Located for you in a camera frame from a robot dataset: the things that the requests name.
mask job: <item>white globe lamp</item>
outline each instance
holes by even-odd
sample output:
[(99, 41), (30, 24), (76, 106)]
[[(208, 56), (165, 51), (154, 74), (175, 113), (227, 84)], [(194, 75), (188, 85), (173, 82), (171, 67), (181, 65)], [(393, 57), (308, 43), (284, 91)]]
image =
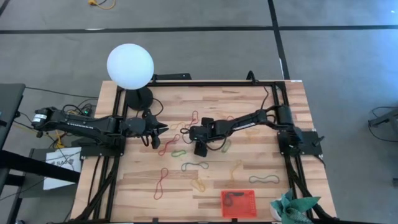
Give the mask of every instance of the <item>white globe lamp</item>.
[(126, 89), (126, 103), (134, 110), (151, 106), (153, 94), (145, 85), (154, 75), (154, 61), (147, 50), (136, 44), (122, 44), (109, 54), (109, 76)]

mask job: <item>red tray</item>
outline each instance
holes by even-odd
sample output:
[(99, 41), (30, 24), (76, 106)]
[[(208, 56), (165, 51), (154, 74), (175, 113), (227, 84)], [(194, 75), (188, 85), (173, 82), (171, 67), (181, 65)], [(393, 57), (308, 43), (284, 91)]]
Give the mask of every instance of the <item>red tray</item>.
[(221, 191), (221, 210), (224, 218), (256, 218), (257, 210), (254, 191)]

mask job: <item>wooden tabletop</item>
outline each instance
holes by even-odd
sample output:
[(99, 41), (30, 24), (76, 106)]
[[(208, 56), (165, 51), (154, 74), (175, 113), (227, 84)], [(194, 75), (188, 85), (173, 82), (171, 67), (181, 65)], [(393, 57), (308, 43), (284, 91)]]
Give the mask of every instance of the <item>wooden tabletop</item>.
[[(286, 81), (286, 88), (295, 125), (303, 130), (313, 129), (303, 83)], [(175, 128), (180, 122), (190, 124), (194, 110), (198, 111), (199, 121), (202, 117), (227, 119), (228, 116), (237, 118), (253, 113), (260, 108), (266, 95), (261, 86), (179, 86), (150, 89), (154, 98), (164, 105), (163, 112), (157, 117), (158, 121), (168, 124), (169, 127), (174, 124), (171, 128)], [(265, 108), (274, 104), (271, 88), (268, 91)], [(97, 118), (112, 113), (115, 94), (115, 83), (104, 81), (96, 109)], [(154, 114), (158, 113), (159, 103), (154, 101), (151, 110)], [(136, 111), (129, 109), (127, 117), (135, 115)], [(151, 222), (154, 217), (158, 217), (160, 222), (226, 221), (221, 215), (220, 194), (222, 190), (228, 189), (253, 189), (256, 194), (257, 218), (250, 220), (273, 221), (270, 202), (280, 198), (289, 188), (284, 158), (279, 154), (276, 131), (267, 126), (237, 131), (229, 138), (231, 146), (226, 153), (209, 151), (207, 157), (194, 155), (194, 144), (186, 144), (182, 139), (169, 144), (163, 156), (158, 155), (165, 143), (179, 134), (180, 128), (182, 124), (177, 129), (163, 133), (160, 136), (162, 144), (158, 150), (145, 147), (137, 138), (127, 140), (125, 154), (119, 164), (111, 221)], [(217, 147), (220, 144), (221, 142), (214, 142), (210, 145)], [(174, 150), (186, 150), (187, 154), (172, 157), (171, 152)], [(88, 158), (84, 161), (72, 218), (78, 216), (87, 205), (96, 160), (97, 158)], [(234, 170), (232, 179), (231, 171), (239, 160), (242, 165)], [(313, 156), (302, 156), (302, 160), (309, 191), (314, 196), (321, 196), (319, 204), (327, 213), (336, 215), (323, 164)], [(185, 162), (207, 162), (209, 167), (202, 169), (188, 166), (187, 171), (183, 172), (181, 165)], [(101, 164), (102, 161), (99, 162), (93, 195), (98, 187)], [(162, 180), (162, 198), (155, 200), (156, 184), (160, 179), (160, 170), (164, 167), (168, 168), (169, 175)], [(265, 177), (271, 174), (279, 177), (278, 184), (251, 184), (248, 181), (252, 175)], [(203, 181), (206, 187), (204, 192), (192, 181), (197, 178)], [(104, 217), (105, 202), (103, 200), (100, 217)]]

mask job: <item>rubber band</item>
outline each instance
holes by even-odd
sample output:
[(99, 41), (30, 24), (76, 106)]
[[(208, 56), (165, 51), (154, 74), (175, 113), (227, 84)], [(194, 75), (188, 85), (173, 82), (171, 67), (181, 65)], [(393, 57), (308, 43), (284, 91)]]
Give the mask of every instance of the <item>rubber band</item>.
[(187, 152), (185, 150), (174, 150), (172, 152), (172, 157), (178, 157), (178, 156), (182, 156), (185, 155)]
[[(168, 170), (167, 168), (163, 167), (163, 168), (160, 170), (160, 180), (159, 180), (158, 183), (156, 184), (156, 189), (155, 189), (155, 194), (154, 194), (154, 199), (155, 199), (155, 200), (159, 200), (159, 199), (162, 198), (162, 196), (163, 196), (162, 180), (163, 180), (164, 178), (166, 178), (168, 174), (169, 174), (169, 170)], [(156, 194), (157, 194), (157, 191), (158, 191), (158, 189), (159, 189), (159, 186), (160, 186), (160, 197), (157, 198), (157, 197), (156, 197)]]
[(198, 111), (192, 111), (192, 120), (190, 124), (186, 124), (184, 128), (190, 128), (193, 124), (199, 123), (199, 112)]
[(158, 152), (158, 155), (163, 156), (166, 153), (167, 146), (171, 142), (177, 142), (178, 140), (180, 140), (180, 135), (176, 134), (172, 140), (166, 142), (166, 144), (164, 145), (164, 148)]
[(236, 161), (235, 166), (230, 170), (229, 173), (231, 174), (231, 181), (234, 181), (234, 180), (235, 180), (235, 179), (234, 179), (234, 171), (235, 171), (240, 165), (242, 165), (242, 160)]
[[(276, 177), (277, 181), (266, 180), (268, 177)], [(263, 184), (266, 184), (266, 183), (279, 184), (280, 180), (279, 180), (279, 177), (277, 175), (274, 175), (274, 174), (268, 175), (266, 177), (258, 177), (258, 176), (253, 175), (253, 176), (249, 177), (249, 182), (250, 182), (250, 184), (254, 184), (256, 182), (260, 182), (260, 183), (263, 183)]]
[(191, 180), (190, 184), (192, 187), (196, 188), (201, 193), (206, 191), (206, 185), (203, 183), (201, 178)]
[(208, 164), (207, 162), (199, 162), (199, 163), (197, 163), (197, 164), (194, 164), (194, 163), (192, 163), (192, 162), (186, 162), (186, 163), (184, 163), (184, 164), (181, 165), (181, 171), (182, 171), (182, 172), (187, 171), (187, 166), (188, 166), (188, 165), (200, 166), (200, 167), (202, 167), (202, 168), (204, 168), (204, 169), (209, 169), (209, 164)]
[(224, 146), (221, 148), (221, 152), (226, 153), (226, 151), (228, 151), (231, 144), (232, 144), (231, 140), (227, 139)]
[(182, 124), (183, 127), (185, 127), (185, 125), (186, 125), (184, 122), (181, 121), (181, 122), (179, 122), (178, 124), (172, 124), (172, 125), (170, 125), (170, 128), (169, 128), (169, 129), (170, 129), (170, 130), (176, 130), (176, 129), (180, 126), (180, 124)]

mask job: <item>black robotic arm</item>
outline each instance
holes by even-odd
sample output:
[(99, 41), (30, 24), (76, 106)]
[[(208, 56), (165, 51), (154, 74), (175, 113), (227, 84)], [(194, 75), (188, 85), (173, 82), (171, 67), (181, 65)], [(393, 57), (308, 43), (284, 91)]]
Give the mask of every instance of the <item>black robotic arm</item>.
[[(274, 111), (276, 123), (268, 120), (270, 111)], [(195, 141), (195, 154), (206, 157), (207, 143), (223, 140), (231, 136), (235, 131), (250, 128), (255, 125), (266, 125), (274, 130), (287, 133), (289, 145), (298, 147), (303, 137), (301, 129), (294, 126), (292, 112), (288, 106), (271, 106), (268, 109), (257, 110), (254, 113), (244, 115), (232, 120), (217, 120), (202, 118), (201, 126), (192, 126), (189, 130), (181, 129), (181, 133), (189, 133), (189, 138)]]
[(89, 118), (48, 107), (35, 111), (32, 126), (39, 133), (62, 130), (76, 136), (92, 139), (96, 145), (110, 149), (119, 148), (121, 144), (124, 144), (125, 138), (148, 138), (148, 136), (152, 138), (152, 147), (157, 149), (160, 145), (158, 136), (168, 130), (166, 124), (156, 120), (150, 109), (143, 112), (142, 118), (124, 119), (122, 116), (113, 115), (103, 118)]

